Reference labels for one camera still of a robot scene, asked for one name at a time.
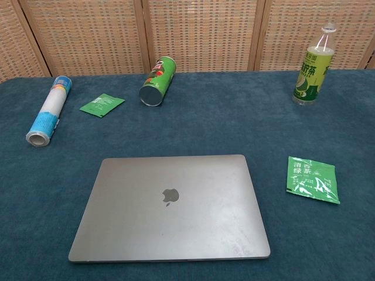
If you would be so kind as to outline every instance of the green label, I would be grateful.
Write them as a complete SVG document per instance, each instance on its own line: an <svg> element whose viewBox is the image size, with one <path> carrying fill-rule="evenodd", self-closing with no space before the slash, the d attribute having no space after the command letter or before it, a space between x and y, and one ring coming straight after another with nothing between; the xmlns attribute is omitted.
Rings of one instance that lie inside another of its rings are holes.
<svg viewBox="0 0 375 281"><path fill-rule="evenodd" d="M125 100L122 98L114 98L110 95L101 94L92 102L81 107L80 110L102 118L105 114L110 112L116 106L122 104L124 101Z"/></svg>
<svg viewBox="0 0 375 281"><path fill-rule="evenodd" d="M174 60L170 57L161 57L151 70L144 86L151 85L157 88L164 97L175 71L176 64Z"/></svg>
<svg viewBox="0 0 375 281"><path fill-rule="evenodd" d="M294 90L296 98L303 101L313 101L316 99L332 56L332 54L327 56L307 51Z"/></svg>
<svg viewBox="0 0 375 281"><path fill-rule="evenodd" d="M287 192L340 204L335 167L317 161L289 157Z"/></svg>

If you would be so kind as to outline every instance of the laptop lid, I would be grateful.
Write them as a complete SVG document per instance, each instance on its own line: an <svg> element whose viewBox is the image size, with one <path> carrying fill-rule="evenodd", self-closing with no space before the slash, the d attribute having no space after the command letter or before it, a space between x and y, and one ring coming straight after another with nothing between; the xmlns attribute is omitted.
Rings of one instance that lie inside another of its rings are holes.
<svg viewBox="0 0 375 281"><path fill-rule="evenodd" d="M104 159L71 262L267 258L242 155Z"/></svg>

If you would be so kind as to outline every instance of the plastic bottle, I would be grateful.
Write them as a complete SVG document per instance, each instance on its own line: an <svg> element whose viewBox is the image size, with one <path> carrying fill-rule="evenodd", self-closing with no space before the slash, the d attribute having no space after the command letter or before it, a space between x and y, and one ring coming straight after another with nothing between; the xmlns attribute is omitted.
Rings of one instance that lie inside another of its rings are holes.
<svg viewBox="0 0 375 281"><path fill-rule="evenodd" d="M304 105L315 101L335 53L336 46L333 39L335 31L334 23L325 24L322 27L322 34L307 48L294 89L293 98L297 103Z"/></svg>

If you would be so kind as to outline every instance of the blue and white tube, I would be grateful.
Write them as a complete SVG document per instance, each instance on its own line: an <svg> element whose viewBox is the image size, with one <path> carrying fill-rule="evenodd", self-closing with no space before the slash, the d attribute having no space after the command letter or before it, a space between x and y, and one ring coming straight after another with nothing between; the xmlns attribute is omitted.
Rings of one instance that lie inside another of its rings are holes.
<svg viewBox="0 0 375 281"><path fill-rule="evenodd" d="M58 76L40 109L34 124L26 134L26 140L33 146L48 145L52 134L59 123L61 109L71 87L71 80L66 76Z"/></svg>

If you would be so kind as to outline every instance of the apple logo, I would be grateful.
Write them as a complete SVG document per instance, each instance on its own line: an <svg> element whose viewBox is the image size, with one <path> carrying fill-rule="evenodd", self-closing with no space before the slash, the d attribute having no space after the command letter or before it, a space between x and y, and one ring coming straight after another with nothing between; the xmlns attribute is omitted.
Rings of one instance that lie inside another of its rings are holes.
<svg viewBox="0 0 375 281"><path fill-rule="evenodd" d="M171 202L176 202L180 197L179 193L175 189L166 189L163 191L164 199L163 202L166 202L168 207Z"/></svg>

